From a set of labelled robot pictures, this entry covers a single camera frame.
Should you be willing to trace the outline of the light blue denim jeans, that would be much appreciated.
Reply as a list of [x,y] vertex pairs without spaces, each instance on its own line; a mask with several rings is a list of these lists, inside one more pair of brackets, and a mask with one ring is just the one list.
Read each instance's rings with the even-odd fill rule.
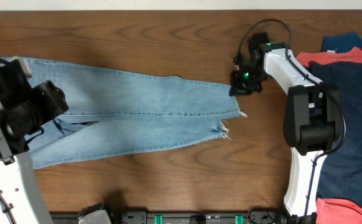
[[224,123],[242,114],[225,84],[25,59],[30,86],[49,80],[68,105],[43,134],[25,136],[35,169],[226,138]]

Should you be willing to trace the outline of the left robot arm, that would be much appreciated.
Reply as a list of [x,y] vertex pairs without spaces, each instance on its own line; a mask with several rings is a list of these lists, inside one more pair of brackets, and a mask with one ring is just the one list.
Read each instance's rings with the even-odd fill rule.
[[29,152],[30,135],[68,110],[65,94],[51,81],[31,87],[28,63],[0,58],[0,223],[52,223]]

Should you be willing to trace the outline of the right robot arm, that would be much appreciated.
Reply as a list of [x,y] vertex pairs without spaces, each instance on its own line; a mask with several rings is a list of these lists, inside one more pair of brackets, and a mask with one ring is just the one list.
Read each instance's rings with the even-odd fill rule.
[[285,42],[271,42],[265,32],[253,34],[247,45],[249,58],[238,52],[233,60],[230,95],[260,93],[269,77],[285,92],[283,135],[292,163],[284,208],[294,221],[313,219],[322,164],[345,134],[340,91],[309,73]]

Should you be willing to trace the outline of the teal blue garment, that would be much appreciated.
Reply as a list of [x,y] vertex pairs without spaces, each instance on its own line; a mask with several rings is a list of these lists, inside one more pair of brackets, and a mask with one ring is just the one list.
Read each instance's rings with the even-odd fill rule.
[[362,50],[362,38],[356,32],[325,36],[322,42],[322,52],[346,53],[354,47]]

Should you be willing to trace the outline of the red orange garment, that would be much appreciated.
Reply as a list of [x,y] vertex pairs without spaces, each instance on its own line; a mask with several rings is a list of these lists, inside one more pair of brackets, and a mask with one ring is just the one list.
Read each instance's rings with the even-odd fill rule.
[[301,52],[296,56],[297,61],[304,67],[309,67],[310,63],[318,63],[320,65],[328,65],[336,62],[353,62],[362,63],[362,50],[358,47],[353,47],[349,52],[319,52],[308,53]]

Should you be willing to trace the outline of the dark navy blue garment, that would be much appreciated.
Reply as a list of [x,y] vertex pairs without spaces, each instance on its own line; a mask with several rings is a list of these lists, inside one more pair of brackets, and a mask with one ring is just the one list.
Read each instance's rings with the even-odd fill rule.
[[362,208],[362,64],[311,63],[309,70],[323,82],[337,85],[346,119],[345,143],[325,159],[317,195],[347,199]]

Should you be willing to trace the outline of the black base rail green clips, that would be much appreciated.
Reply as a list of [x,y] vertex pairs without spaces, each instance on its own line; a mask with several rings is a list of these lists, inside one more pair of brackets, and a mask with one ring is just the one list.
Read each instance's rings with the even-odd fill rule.
[[113,223],[127,224],[276,224],[287,223],[275,212],[250,210],[247,213],[147,213],[124,212],[111,216]]

